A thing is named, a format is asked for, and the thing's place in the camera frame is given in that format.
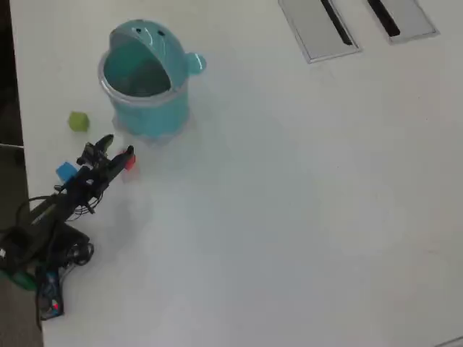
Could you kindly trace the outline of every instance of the white table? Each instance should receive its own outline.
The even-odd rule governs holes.
[[[276,0],[12,1],[31,196],[113,132],[96,68],[118,24],[158,20],[208,60],[186,131],[135,140],[140,176],[75,223],[95,256],[46,347],[463,335],[463,2],[420,0],[442,34],[398,46],[364,2],[337,3],[364,51],[307,65]]]

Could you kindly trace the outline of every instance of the floor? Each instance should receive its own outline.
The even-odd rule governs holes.
[[[0,149],[0,168],[0,228],[6,228],[13,222],[16,206],[27,197],[26,175],[12,150]],[[35,324],[34,293],[0,277],[0,312],[0,347],[43,345]]]
[[[14,49],[8,0],[0,0],[0,143],[22,145]],[[0,229],[11,226],[17,206],[27,199],[21,150],[0,146]],[[0,347],[41,347],[35,323],[34,293],[23,291],[0,275]]]

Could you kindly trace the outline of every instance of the black slot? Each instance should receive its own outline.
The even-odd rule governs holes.
[[[329,0],[320,0],[320,1],[323,7],[325,7],[326,13],[328,13],[328,16],[330,17],[330,20],[333,22],[334,27],[338,31],[339,36],[341,36],[342,42],[344,42],[348,46],[352,46],[352,40],[347,35],[347,31],[342,26],[341,21],[339,20],[333,7],[331,6],[330,1]]]
[[[378,17],[379,21],[384,26],[384,29],[386,29],[389,37],[392,38],[394,36],[400,35],[399,27],[397,27],[397,24],[394,22],[394,19],[391,17],[388,10],[384,7],[381,0],[368,0],[368,3],[375,12],[376,17]]]

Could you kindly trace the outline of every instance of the teal trash can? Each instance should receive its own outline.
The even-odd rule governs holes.
[[[188,120],[188,78],[205,59],[185,53],[164,26],[132,20],[114,29],[98,78],[128,132],[158,140],[175,135]]]

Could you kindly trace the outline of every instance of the green ball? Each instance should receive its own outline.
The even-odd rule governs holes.
[[[86,132],[90,126],[90,120],[83,112],[71,112],[67,123],[74,132]]]

